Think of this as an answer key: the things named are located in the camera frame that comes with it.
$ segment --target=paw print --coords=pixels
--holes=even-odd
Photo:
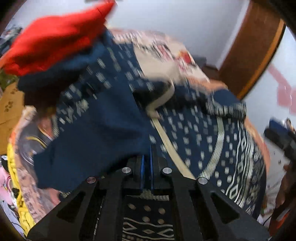
[[[8,112],[9,109],[12,107],[13,101],[9,101],[8,104],[5,106],[4,112]]]
[[[17,88],[14,88],[10,93],[11,93],[12,95],[14,95],[15,92],[18,92],[18,89],[17,89]]]

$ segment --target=beige strap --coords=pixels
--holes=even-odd
[[[156,111],[156,108],[164,105],[168,100],[172,98],[175,92],[175,86],[172,80],[169,80],[170,87],[168,90],[158,99],[154,100],[152,103],[147,105],[146,113],[150,118],[159,118],[159,114]]]
[[[165,148],[167,149],[168,154],[170,155],[172,161],[180,171],[180,173],[187,178],[190,179],[196,179],[194,175],[191,173],[191,171],[188,169],[188,167],[185,165],[185,163],[182,161],[178,153],[176,152],[175,148],[173,147],[169,137],[163,130],[161,124],[159,123],[159,120],[157,118],[152,118],[152,122],[160,135],[160,138],[163,141],[163,144],[165,145]]]
[[[134,46],[134,53],[145,78],[150,81],[167,82],[181,84],[185,78],[181,77],[179,66],[175,61],[163,61],[150,53]]]

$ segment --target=pile of clothes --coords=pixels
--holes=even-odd
[[[24,109],[8,146],[22,205],[38,222],[59,196],[128,157],[149,157],[153,144],[171,168],[206,177],[257,218],[269,157],[245,104],[200,74],[185,50],[176,55],[159,39],[114,37],[103,25],[113,6],[36,20],[8,52],[4,69],[20,77],[25,104],[34,106]],[[150,210],[157,210],[160,200],[150,199]],[[129,216],[139,200],[129,202],[126,218],[158,231],[123,230],[123,238],[168,235],[147,210],[146,221]]]

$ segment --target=red cloth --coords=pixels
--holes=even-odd
[[[45,71],[57,62],[92,45],[105,30],[105,17],[115,2],[80,13],[39,18],[20,34],[7,52],[4,69],[24,76]]]
[[[274,236],[277,233],[277,231],[283,225],[284,221],[289,216],[289,214],[290,212],[286,213],[280,221],[276,221],[275,219],[271,218],[268,228],[270,236]]]

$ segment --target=white wall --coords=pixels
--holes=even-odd
[[[290,114],[288,107],[281,107],[277,104],[277,88],[279,84],[271,74],[271,66],[274,66],[281,73],[292,88],[296,87],[296,40],[288,28],[285,30],[282,41],[269,67],[244,99],[247,104],[247,115],[261,134],[263,134],[269,119],[272,117],[280,120],[289,117],[296,127],[296,116]],[[287,163],[288,160],[283,156],[282,151],[268,140],[266,142],[271,156],[271,167],[267,179],[267,186],[271,189],[267,193],[269,206],[272,207],[280,185],[278,181],[284,176],[283,164]]]
[[[191,54],[205,56],[216,66],[225,46],[236,37],[239,15],[249,0],[123,0],[110,18],[112,27],[158,30],[178,38]],[[44,15],[78,11],[96,2],[84,0],[27,0],[14,16],[26,27]]]
[[[243,5],[242,5],[242,8],[241,8],[241,11],[237,17],[237,22],[232,30],[232,33],[231,35],[229,36],[226,44],[225,44],[225,47],[220,55],[220,58],[218,59],[217,63],[216,63],[216,67],[217,69],[220,69],[224,60],[226,59],[236,37],[237,37],[237,34],[239,33],[240,31],[240,28],[242,26],[242,23],[244,21],[244,18],[246,16],[246,13],[247,13],[247,10],[248,10],[248,6],[249,6],[249,3],[250,3],[250,0],[246,0],[246,1],[243,1]]]

